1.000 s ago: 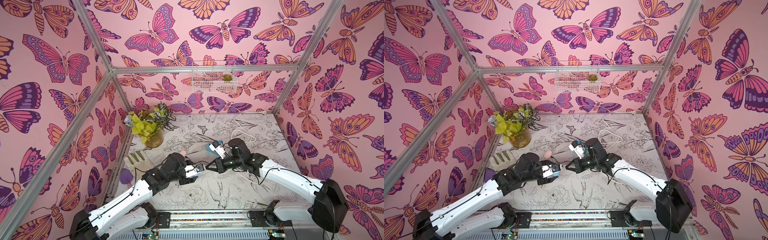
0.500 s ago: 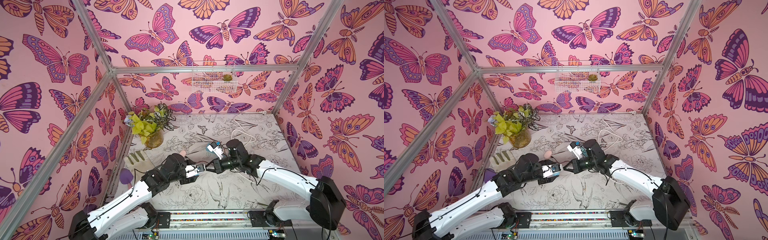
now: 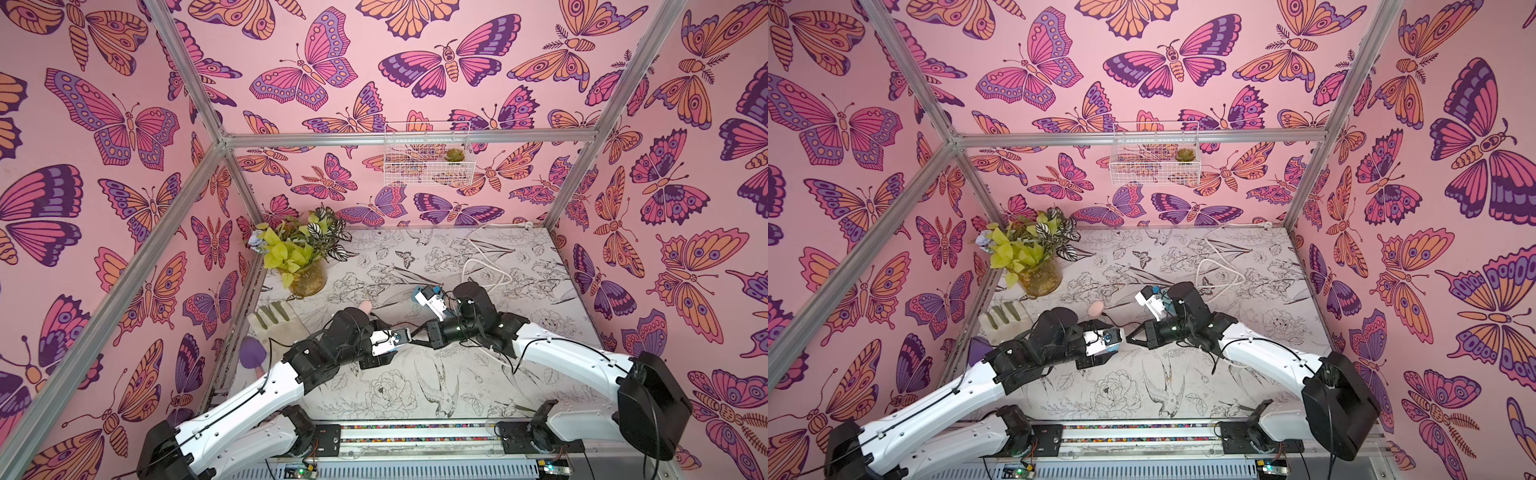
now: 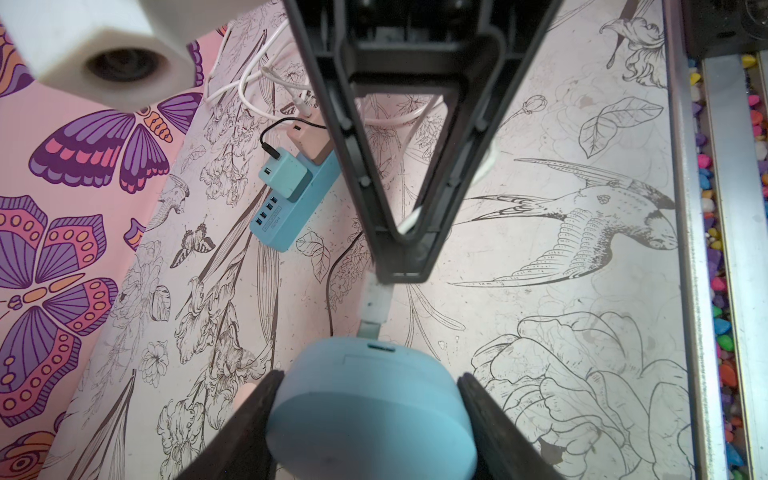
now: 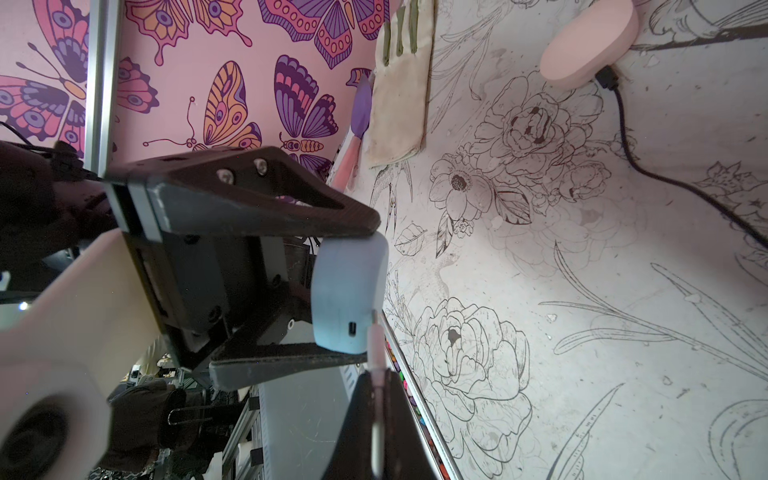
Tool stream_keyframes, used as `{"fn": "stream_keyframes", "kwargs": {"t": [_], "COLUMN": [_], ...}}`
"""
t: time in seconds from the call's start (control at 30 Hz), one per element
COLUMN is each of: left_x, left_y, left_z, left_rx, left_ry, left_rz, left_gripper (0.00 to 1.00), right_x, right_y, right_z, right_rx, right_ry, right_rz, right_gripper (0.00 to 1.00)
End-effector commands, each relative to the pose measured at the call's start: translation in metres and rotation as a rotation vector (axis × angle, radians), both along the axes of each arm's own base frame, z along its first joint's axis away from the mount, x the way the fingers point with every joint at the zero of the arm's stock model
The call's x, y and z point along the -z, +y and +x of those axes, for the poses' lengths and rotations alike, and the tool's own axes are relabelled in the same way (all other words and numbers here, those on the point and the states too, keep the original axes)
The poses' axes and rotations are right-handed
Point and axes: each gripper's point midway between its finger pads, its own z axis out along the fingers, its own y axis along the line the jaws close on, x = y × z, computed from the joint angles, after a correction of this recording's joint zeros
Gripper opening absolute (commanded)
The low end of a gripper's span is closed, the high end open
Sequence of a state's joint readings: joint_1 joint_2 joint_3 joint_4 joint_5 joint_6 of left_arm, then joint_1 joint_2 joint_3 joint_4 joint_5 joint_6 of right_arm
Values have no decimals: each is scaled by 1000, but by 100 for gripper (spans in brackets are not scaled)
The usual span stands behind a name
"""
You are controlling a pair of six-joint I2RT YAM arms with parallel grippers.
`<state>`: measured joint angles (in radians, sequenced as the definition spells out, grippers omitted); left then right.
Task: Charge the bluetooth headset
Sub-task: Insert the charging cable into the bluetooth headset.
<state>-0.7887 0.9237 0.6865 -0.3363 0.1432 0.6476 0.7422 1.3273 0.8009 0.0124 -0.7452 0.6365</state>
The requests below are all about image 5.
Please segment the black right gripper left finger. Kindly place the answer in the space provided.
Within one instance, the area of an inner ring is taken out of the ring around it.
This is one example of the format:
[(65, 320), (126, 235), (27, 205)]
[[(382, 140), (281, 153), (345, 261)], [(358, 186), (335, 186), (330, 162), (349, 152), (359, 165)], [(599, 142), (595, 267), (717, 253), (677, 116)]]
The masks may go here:
[(323, 480), (373, 479), (371, 452), (374, 393), (368, 372), (358, 377)]

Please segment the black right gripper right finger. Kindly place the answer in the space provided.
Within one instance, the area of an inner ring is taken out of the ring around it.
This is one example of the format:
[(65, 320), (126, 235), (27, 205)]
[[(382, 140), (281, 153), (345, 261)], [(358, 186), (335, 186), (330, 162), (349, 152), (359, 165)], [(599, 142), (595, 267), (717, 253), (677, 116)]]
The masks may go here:
[(402, 382), (392, 370), (386, 371), (384, 383), (384, 431), (385, 479), (438, 478)]

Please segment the pink earbud case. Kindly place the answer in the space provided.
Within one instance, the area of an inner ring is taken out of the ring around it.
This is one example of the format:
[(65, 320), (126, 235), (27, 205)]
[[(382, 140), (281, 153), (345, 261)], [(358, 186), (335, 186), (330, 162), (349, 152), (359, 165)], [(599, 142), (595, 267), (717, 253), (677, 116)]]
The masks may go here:
[(633, 1), (599, 0), (550, 42), (541, 57), (539, 71), (556, 88), (577, 89), (627, 53), (639, 28)]

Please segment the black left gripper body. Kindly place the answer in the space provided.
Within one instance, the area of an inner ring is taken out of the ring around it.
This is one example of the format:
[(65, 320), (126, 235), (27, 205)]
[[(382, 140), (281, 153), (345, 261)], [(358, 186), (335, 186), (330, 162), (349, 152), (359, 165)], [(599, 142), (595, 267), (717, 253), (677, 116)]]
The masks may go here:
[(163, 232), (142, 188), (106, 190), (178, 366), (274, 357), (289, 323), (309, 319), (314, 257), (300, 239)]

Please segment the blue earbud case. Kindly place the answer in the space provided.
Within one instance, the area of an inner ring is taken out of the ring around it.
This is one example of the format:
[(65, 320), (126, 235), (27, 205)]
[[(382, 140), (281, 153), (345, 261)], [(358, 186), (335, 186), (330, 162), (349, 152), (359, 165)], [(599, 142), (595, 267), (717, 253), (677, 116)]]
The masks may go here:
[(383, 307), (389, 257), (380, 232), (365, 238), (325, 238), (310, 287), (315, 343), (350, 355), (367, 351), (367, 332)]

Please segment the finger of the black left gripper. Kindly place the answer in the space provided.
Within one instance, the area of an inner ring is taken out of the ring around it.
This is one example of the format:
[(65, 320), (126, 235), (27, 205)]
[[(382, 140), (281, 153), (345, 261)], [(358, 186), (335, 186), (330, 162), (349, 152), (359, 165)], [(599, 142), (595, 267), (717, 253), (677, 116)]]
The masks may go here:
[(307, 297), (280, 295), (256, 308), (211, 356), (209, 374), (216, 389), (235, 391), (300, 372), (360, 364), (363, 354), (334, 352), (312, 341), (282, 341), (291, 321), (313, 325)]
[(120, 227), (160, 239), (368, 237), (371, 207), (333, 189), (277, 147), (222, 147), (113, 163), (105, 188)]

